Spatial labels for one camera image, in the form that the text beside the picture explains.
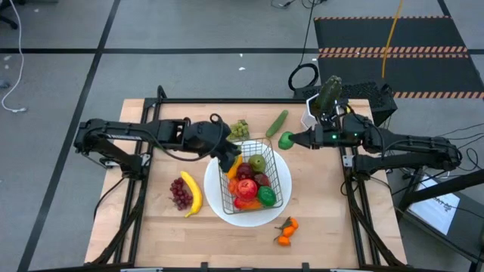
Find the white paper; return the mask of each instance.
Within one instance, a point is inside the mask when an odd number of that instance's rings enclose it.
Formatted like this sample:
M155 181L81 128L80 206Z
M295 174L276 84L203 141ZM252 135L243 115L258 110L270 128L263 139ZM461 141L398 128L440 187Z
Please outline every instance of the white paper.
M417 190L422 190L432 187L437 183L433 179L424 181L418 185ZM433 199L414 203L410 206L409 211L414 215L427 222L430 226L447 235L448 229L451 226L452 219L455 215L455 208L459 205L460 199L453 193L444 196L438 196Z

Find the yellow cable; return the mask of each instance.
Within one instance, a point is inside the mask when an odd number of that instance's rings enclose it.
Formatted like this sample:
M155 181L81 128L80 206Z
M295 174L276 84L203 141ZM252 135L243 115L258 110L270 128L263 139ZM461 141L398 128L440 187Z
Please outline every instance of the yellow cable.
M396 21L400 17L400 11L402 10L403 0L400 0L399 9L396 11L395 18L393 18L393 25L392 29L390 30L390 35L388 35L388 40L386 41L385 47L385 55L383 56L383 64L381 67L381 78L385 78L385 65L386 65L386 55L388 54L388 47L390 46L390 42L392 41L393 30L395 30Z

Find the green pepper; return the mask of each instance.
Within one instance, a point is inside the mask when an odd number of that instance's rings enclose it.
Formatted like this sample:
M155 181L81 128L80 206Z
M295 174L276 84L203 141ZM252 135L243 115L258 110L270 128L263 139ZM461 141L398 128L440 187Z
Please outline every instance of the green pepper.
M286 131L281 135L281 138L279 139L278 146L282 150L288 150L291 147L293 147L294 142L289 139L289 136L291 136L293 133Z
M261 186L257 198L264 206L273 206L276 202L275 193L269 186Z

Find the yellow pepper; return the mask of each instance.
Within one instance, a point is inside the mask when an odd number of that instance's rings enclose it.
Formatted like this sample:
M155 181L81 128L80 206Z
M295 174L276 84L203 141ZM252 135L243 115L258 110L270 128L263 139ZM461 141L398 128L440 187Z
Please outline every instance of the yellow pepper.
M227 176L227 178L235 178L235 176L237 175L237 168L239 168L239 165L242 164L242 162L244 162L243 158L242 158L242 154L239 155L234 164L232 165L232 167L230 168L230 170L228 170L228 172L225 174Z

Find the white cable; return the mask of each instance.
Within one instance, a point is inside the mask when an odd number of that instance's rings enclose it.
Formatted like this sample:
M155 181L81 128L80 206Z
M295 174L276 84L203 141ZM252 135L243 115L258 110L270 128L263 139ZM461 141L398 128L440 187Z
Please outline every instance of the white cable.
M22 79L22 72L23 72L23 53L22 53L22 47L21 47L21 43L22 43L22 22L20 22L20 16L18 15L17 9L15 8L14 2L12 0L10 0L10 5L14 9L15 15L17 16L17 20L18 20L18 26L19 26L18 27L18 29L19 29L18 30L18 51L20 52L20 57L22 58L22 64L20 65L20 72L18 74L17 82L15 83L14 87L12 87L12 89L3 97L3 99L2 99L2 106L3 106L4 109L9 110L12 113L19 113L19 112L27 111L27 108L24 108L23 107L23 108L20 108L20 109L11 109L11 108L5 106L5 99L18 86L18 83Z

